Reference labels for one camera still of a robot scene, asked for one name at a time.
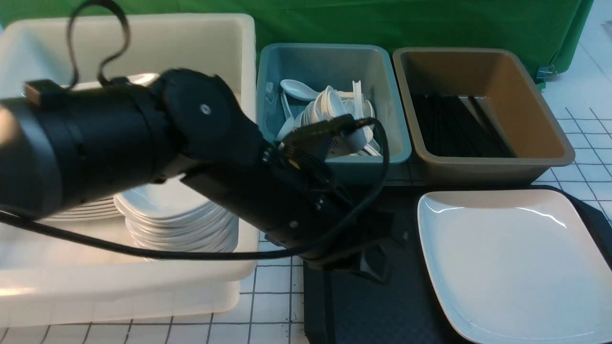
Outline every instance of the green cloth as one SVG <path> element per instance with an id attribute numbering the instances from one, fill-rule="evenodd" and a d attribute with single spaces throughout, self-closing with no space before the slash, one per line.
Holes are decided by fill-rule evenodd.
<path id="1" fill-rule="evenodd" d="M 242 12 L 259 51 L 275 42 L 490 47 L 517 54 L 532 75 L 569 68 L 593 0 L 116 0 L 126 12 Z M 1 0 L 3 26 L 67 17 L 81 0 Z M 87 14 L 106 14 L 103 9 Z"/>

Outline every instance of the tan plastic bin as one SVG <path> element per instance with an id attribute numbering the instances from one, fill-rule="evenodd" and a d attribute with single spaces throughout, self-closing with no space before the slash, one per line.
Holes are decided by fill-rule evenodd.
<path id="1" fill-rule="evenodd" d="M 395 74 L 425 182 L 436 185 L 525 185 L 551 166 L 569 165 L 574 150 L 518 58 L 504 50 L 402 48 Z M 473 95 L 517 158 L 438 157 L 425 148 L 411 92 Z"/>

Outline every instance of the black serving tray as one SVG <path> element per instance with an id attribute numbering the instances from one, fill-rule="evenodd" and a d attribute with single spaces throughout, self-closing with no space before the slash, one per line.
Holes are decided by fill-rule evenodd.
<path id="1" fill-rule="evenodd" d="M 601 211 L 554 187 L 503 189 L 548 189 L 566 196 L 612 269 L 612 228 Z M 388 285 L 305 267 L 304 329 L 310 344 L 470 343 L 442 312 L 420 246 L 417 202 L 425 193 L 441 190 L 466 188 L 385 187 L 374 203 L 394 212 L 395 225 L 408 231 L 406 246 L 388 252 L 394 266 Z"/>

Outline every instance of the wire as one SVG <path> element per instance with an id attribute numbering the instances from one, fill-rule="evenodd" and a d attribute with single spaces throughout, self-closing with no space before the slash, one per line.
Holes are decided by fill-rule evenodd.
<path id="1" fill-rule="evenodd" d="M 123 46 L 119 51 L 111 56 L 107 57 L 100 63 L 98 66 L 98 82 L 102 86 L 108 86 L 110 81 L 104 77 L 104 67 L 111 61 L 117 59 L 123 53 L 125 53 L 130 46 L 130 42 L 132 41 L 132 33 L 130 31 L 130 25 L 127 21 L 127 17 L 125 16 L 125 12 L 121 9 L 119 5 L 117 5 L 113 0 L 87 0 L 81 5 L 79 5 L 72 13 L 70 14 L 70 19 L 68 20 L 68 29 L 66 30 L 66 40 L 68 43 L 68 56 L 70 58 L 70 63 L 72 65 L 72 81 L 70 82 L 70 86 L 68 86 L 68 90 L 73 89 L 79 80 L 79 73 L 77 67 L 77 59 L 75 57 L 75 49 L 72 42 L 72 32 L 74 31 L 74 24 L 78 18 L 78 15 L 84 9 L 92 6 L 100 6 L 112 12 L 119 22 L 121 23 L 121 29 L 123 30 Z"/>
<path id="2" fill-rule="evenodd" d="M 302 244 L 291 249 L 276 250 L 269 252 L 233 252 L 233 253 L 213 253 L 213 252 L 171 252 L 139 249 L 137 247 L 118 244 L 116 242 L 106 241 L 90 237 L 71 231 L 61 230 L 42 223 L 33 222 L 31 220 L 22 219 L 10 214 L 0 212 L 0 222 L 8 225 L 21 228 L 22 230 L 31 231 L 56 239 L 67 240 L 83 244 L 97 249 L 107 250 L 125 255 L 138 256 L 143 258 L 159 259 L 159 260 L 269 260 L 286 258 L 290 256 L 300 255 L 319 245 L 325 244 L 327 241 L 336 237 L 342 230 L 345 229 L 372 201 L 376 199 L 380 191 L 383 189 L 384 181 L 387 178 L 389 171 L 389 142 L 383 125 L 375 118 L 366 118 L 356 121 L 356 125 L 352 128 L 353 131 L 366 125 L 374 125 L 375 130 L 381 137 L 382 148 L 382 167 L 381 175 L 376 184 L 370 189 L 370 192 L 365 196 L 344 218 L 342 218 L 335 226 L 333 226 L 324 236 L 319 239 Z"/>

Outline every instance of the grid-patterned table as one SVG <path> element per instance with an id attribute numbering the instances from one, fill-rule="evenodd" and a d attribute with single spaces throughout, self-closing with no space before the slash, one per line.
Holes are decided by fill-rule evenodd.
<path id="1" fill-rule="evenodd" d="M 585 200 L 612 218 L 612 38 L 602 23 L 612 0 L 595 0 L 571 69 L 543 94 L 576 150 L 576 161 L 547 171 L 547 184 Z M 390 184 L 422 183 L 417 165 L 394 171 Z M 261 250 L 275 246 L 260 238 Z M 0 329 L 0 344 L 307 344 L 302 262 L 262 261 L 241 282 L 227 313 L 124 322 Z"/>

